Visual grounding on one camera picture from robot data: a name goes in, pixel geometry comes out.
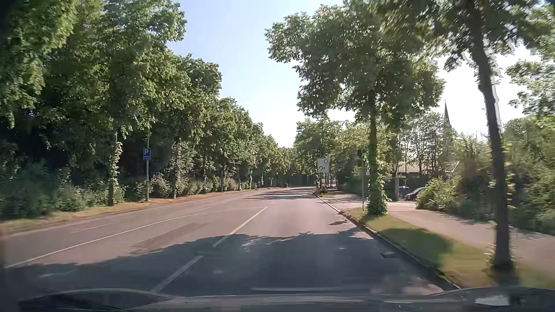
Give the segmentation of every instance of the road edge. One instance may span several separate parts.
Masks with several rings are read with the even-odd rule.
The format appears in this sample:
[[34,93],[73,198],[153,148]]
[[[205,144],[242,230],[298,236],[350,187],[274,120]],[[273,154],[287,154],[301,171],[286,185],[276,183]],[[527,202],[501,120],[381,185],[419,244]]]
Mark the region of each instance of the road edge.
[[340,210],[338,208],[335,208],[332,204],[328,203],[327,201],[322,199],[320,196],[316,195],[316,197],[318,197],[318,199],[320,199],[324,204],[328,205],[330,208],[337,211],[339,214],[341,214],[347,220],[349,220],[350,222],[355,224],[358,228],[360,228],[363,231],[365,231],[366,233],[368,233],[373,238],[377,238],[378,240],[384,242],[386,245],[388,245],[392,249],[399,251],[403,256],[405,256],[405,258],[407,260],[409,260],[413,265],[417,266],[418,269],[420,269],[425,275],[427,275],[427,277],[434,284],[439,286],[444,291],[464,288],[460,285],[455,284],[453,281],[450,281],[445,276],[444,272],[442,270],[440,270],[439,268],[427,263],[425,260],[420,259],[419,257],[415,256],[414,254],[410,253],[405,248],[393,243],[392,241],[390,241],[387,238],[380,235],[380,233],[378,233],[376,230],[367,227],[366,224],[363,224],[363,223],[359,222],[358,220],[354,219],[350,215],[344,213],[342,210]]
[[[274,189],[274,188],[258,188],[258,189],[249,189],[252,192],[257,192],[257,191],[261,191],[261,190],[269,190],[269,189]],[[168,203],[168,204],[159,204],[159,205],[155,205],[155,206],[145,206],[145,207],[137,207],[134,209],[128,209],[128,210],[121,210],[121,211],[117,211],[117,212],[106,212],[106,213],[101,213],[101,214],[95,214],[95,215],[87,215],[81,218],[77,218],[77,219],[72,219],[72,220],[59,220],[59,221],[54,221],[51,223],[44,223],[44,224],[40,224],[40,225],[35,225],[32,227],[27,227],[27,228],[20,228],[20,229],[15,229],[15,230],[10,230],[10,229],[6,229],[6,235],[10,236],[11,234],[18,234],[18,233],[23,233],[23,232],[30,232],[30,231],[34,231],[34,230],[41,230],[43,228],[49,228],[49,227],[56,227],[59,225],[64,225],[64,224],[69,224],[69,223],[77,223],[77,222],[81,222],[84,220],[94,220],[94,219],[101,219],[101,218],[105,218],[107,216],[112,216],[112,215],[117,215],[117,214],[124,214],[124,213],[132,213],[132,212],[138,212],[138,211],[142,211],[142,210],[148,210],[148,209],[156,209],[156,208],[167,208],[169,206],[172,205],[179,205],[179,204],[186,204],[186,203],[190,203],[190,202],[196,202],[198,200],[205,200],[205,199],[211,199],[211,198],[217,198],[221,195],[225,195],[234,191],[227,191],[227,192],[223,192],[217,196],[212,196],[212,197],[202,197],[202,198],[193,198],[193,199],[189,199],[189,200],[183,200],[182,202],[176,202],[176,203]]]

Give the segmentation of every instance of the curb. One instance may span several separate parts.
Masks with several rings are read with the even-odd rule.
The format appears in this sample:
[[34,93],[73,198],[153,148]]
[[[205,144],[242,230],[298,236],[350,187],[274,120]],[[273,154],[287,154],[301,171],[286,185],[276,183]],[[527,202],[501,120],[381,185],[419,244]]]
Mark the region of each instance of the curb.
[[445,273],[442,270],[436,268],[434,265],[428,263],[425,260],[422,260],[422,259],[418,258],[417,256],[413,255],[412,253],[410,253],[405,248],[403,248],[403,247],[393,243],[392,241],[388,240],[387,238],[383,237],[376,230],[373,230],[373,229],[367,227],[365,224],[359,222],[358,220],[354,219],[350,215],[344,213],[343,211],[339,210],[338,208],[335,208],[333,205],[331,205],[327,201],[323,200],[320,196],[317,195],[316,197],[318,197],[318,199],[320,199],[324,204],[328,205],[333,210],[337,211],[339,214],[341,214],[347,220],[349,220],[350,222],[355,224],[357,227],[364,230],[366,233],[368,233],[373,238],[377,238],[377,239],[381,240],[382,242],[386,243],[386,245],[388,245],[392,249],[395,249],[395,250],[399,251],[403,256],[405,256],[405,258],[407,260],[409,260],[413,265],[417,266],[424,274],[426,274],[426,276],[430,280],[432,280],[434,282],[434,284],[439,286],[444,291],[463,288],[462,286],[459,286],[459,285],[453,283],[452,281],[448,280],[445,277]]

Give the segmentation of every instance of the traffic sign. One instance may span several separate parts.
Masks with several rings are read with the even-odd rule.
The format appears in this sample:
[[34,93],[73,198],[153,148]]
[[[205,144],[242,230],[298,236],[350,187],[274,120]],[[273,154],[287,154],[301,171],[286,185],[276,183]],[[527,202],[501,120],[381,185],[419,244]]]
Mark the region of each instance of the traffic sign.
[[317,162],[319,173],[329,173],[330,172],[330,160],[329,158],[318,158]]
[[150,160],[150,148],[143,148],[143,160]]

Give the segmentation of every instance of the blue parking sign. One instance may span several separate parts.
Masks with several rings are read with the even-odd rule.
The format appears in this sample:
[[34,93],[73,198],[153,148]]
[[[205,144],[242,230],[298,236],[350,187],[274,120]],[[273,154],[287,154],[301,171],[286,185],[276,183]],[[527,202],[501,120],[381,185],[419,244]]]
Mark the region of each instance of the blue parking sign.
[[150,160],[150,148],[143,148],[143,160]]

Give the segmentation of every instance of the pavement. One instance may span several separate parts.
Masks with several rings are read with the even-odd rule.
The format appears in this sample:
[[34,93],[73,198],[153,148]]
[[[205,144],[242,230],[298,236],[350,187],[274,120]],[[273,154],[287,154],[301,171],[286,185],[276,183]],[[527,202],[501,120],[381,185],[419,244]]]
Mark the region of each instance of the pavement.
[[[362,209],[362,198],[344,192],[330,192],[323,198],[341,210]],[[477,222],[446,213],[417,210],[414,202],[390,202],[389,214],[399,220],[489,251],[495,241],[495,229],[489,222]],[[511,249],[518,261],[555,276],[555,236],[525,230],[511,230]]]
[[128,288],[239,295],[441,292],[311,194],[281,188],[88,218],[8,236],[12,295]]

